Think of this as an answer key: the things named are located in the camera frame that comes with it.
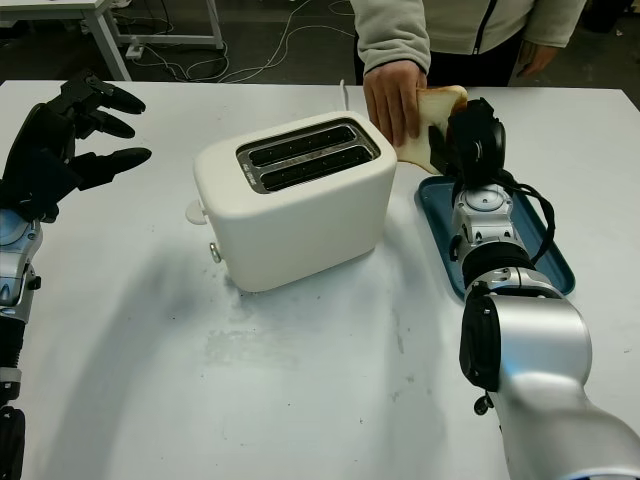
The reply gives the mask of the person's left hand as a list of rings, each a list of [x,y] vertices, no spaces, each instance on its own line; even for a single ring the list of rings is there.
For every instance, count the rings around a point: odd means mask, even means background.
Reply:
[[[518,77],[531,76],[543,71],[556,57],[559,48],[539,45],[529,41],[523,41],[519,56]]]

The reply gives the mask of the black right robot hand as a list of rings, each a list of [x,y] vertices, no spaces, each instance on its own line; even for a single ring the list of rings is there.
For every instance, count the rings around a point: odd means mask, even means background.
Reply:
[[[431,165],[468,189],[493,183],[504,168],[505,127],[483,97],[451,114],[444,129],[430,126],[428,135]]]

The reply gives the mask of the person's right hand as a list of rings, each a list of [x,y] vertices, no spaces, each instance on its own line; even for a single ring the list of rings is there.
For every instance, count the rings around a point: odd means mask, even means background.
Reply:
[[[393,61],[364,75],[363,90],[371,122],[394,146],[420,132],[417,92],[426,87],[426,75],[410,60]]]

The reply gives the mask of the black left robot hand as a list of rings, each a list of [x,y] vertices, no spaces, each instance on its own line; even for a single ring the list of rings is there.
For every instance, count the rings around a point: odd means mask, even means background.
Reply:
[[[146,148],[109,155],[78,155],[75,142],[94,132],[131,139],[135,130],[108,111],[139,115],[142,100],[83,71],[60,87],[60,94],[29,112],[13,142],[1,177],[1,207],[26,221],[53,223],[58,203],[73,190],[110,183],[151,157]]]

